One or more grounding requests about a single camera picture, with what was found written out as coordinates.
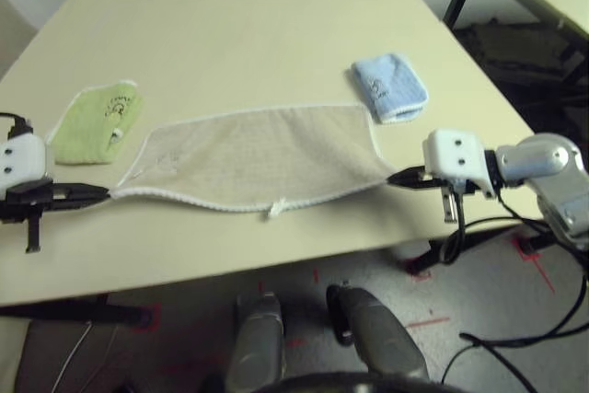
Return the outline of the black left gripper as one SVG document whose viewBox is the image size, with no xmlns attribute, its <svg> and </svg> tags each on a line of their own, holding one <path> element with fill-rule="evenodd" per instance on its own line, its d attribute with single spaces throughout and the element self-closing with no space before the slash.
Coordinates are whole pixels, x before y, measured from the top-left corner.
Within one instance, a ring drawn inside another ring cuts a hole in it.
<svg viewBox="0 0 589 393">
<path fill-rule="evenodd" d="M 107 188 L 38 179 L 8 188 L 1 201 L 2 224 L 28 224 L 27 253 L 40 251 L 40 219 L 46 211 L 84 209 L 110 198 Z"/>
</svg>

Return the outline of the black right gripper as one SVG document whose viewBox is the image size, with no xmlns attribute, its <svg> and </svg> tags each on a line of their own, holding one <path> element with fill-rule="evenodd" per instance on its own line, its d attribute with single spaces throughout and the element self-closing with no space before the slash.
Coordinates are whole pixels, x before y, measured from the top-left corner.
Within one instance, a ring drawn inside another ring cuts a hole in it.
<svg viewBox="0 0 589 393">
<path fill-rule="evenodd" d="M 387 178 L 387 184 L 412 190 L 439 188 L 446 223 L 463 223 L 464 196 L 479 190 L 479 186 L 469 179 L 440 179 L 431 176 L 425 171 L 425 166 L 409 167 L 395 173 Z"/>
</svg>

